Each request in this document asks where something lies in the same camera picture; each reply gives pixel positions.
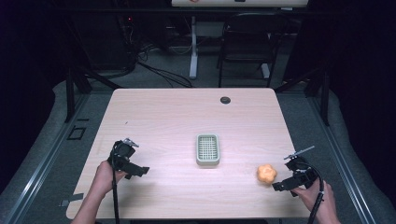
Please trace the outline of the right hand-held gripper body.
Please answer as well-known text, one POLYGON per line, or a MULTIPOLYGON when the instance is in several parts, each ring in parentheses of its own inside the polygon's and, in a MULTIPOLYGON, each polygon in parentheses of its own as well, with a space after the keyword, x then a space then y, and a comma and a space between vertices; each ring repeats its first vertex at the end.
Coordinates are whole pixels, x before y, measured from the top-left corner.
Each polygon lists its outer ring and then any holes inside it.
POLYGON ((318 178, 316 169, 301 156, 302 153, 310 149, 313 149, 313 147, 294 152, 286 157, 286 160, 288 160, 286 166, 292 171, 292 176, 299 178, 303 182, 302 186, 305 186, 307 189, 309 189, 318 178))

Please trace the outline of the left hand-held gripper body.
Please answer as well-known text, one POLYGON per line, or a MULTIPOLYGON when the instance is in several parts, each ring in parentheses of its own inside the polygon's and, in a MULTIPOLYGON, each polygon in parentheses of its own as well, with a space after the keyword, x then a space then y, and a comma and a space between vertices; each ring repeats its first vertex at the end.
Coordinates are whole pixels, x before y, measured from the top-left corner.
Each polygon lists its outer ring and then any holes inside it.
POLYGON ((138 144, 129 138, 116 141, 107 161, 115 171, 123 171, 124 166, 131 163, 130 158, 134 155, 137 147, 138 144))

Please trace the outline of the orange flower-shaped soap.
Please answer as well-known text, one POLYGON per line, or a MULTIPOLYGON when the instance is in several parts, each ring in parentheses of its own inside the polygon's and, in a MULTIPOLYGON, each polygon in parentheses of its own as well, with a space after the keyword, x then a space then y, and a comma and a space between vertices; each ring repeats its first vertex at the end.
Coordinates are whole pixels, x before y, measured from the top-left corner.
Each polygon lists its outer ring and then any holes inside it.
POLYGON ((264 164, 257 169, 257 178, 259 181, 272 184, 277 176, 276 169, 271 164, 264 164))

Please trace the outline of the small white mesh basket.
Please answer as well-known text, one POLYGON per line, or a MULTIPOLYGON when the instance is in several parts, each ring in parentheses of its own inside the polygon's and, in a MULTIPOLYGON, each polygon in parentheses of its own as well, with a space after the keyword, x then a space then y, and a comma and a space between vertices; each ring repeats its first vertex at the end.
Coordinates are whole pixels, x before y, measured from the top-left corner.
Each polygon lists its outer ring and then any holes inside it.
POLYGON ((219 139, 215 134, 199 134, 196 137, 196 163, 200 166, 219 164, 219 139))

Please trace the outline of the person's left hand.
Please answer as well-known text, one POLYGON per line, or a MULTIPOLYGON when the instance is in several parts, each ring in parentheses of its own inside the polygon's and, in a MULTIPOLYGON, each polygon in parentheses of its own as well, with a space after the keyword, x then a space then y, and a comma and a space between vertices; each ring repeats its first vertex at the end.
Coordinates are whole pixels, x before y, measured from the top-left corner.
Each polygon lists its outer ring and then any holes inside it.
POLYGON ((92 181, 92 190, 95 194, 104 197, 109 191, 112 190, 113 178, 116 178, 116 182, 119 182, 125 176, 125 172, 113 172, 113 169, 109 162, 102 161, 97 167, 95 177, 92 181))

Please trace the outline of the black tape square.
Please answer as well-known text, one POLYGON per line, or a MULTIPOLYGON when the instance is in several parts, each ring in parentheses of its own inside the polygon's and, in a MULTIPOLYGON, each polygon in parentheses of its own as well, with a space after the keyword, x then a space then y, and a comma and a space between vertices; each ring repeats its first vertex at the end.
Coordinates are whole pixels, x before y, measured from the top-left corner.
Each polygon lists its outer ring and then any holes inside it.
POLYGON ((81 140, 85 132, 85 127, 74 126, 70 133, 67 135, 67 140, 81 140))

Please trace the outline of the black metal stand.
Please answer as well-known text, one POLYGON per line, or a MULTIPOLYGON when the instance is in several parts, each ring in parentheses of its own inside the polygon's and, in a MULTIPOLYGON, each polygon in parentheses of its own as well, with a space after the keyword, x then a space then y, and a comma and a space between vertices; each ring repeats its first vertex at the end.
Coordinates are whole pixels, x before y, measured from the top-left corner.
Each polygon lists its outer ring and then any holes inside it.
POLYGON ((88 78, 93 78, 100 83, 108 86, 112 90, 120 89, 120 85, 110 81, 109 79, 102 77, 98 73, 77 63, 75 60, 69 59, 67 61, 68 72, 66 75, 65 86, 66 86, 66 118, 65 121, 69 122, 76 114, 76 101, 75 101, 75 89, 82 94, 90 94, 92 91, 92 85, 88 78))
POLYGON ((312 69, 311 71, 292 79, 286 84, 275 88, 276 93, 280 93, 297 85, 301 81, 307 79, 308 83, 304 89, 304 94, 307 97, 315 97, 320 95, 319 115, 326 126, 329 126, 328 109, 330 98, 330 76, 325 66, 320 66, 312 69))

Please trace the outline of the black folding chair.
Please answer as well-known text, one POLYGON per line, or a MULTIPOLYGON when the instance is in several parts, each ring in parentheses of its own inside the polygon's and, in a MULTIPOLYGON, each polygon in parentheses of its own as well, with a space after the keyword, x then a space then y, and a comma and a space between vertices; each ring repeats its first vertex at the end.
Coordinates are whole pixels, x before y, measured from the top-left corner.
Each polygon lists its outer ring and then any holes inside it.
POLYGON ((217 67, 222 86, 224 63, 255 63, 261 69, 266 64, 269 87, 275 70, 282 38, 290 20, 280 13, 238 13, 223 24, 217 67))

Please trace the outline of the white desk with legs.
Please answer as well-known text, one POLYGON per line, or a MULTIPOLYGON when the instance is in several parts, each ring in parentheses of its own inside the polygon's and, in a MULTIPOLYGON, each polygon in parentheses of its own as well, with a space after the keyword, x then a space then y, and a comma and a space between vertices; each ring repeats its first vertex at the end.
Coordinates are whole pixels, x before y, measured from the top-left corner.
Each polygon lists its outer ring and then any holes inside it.
POLYGON ((190 78, 198 75, 197 37, 220 36, 220 26, 227 17, 240 12, 294 12, 308 6, 309 0, 171 0, 172 9, 183 12, 191 20, 190 78))

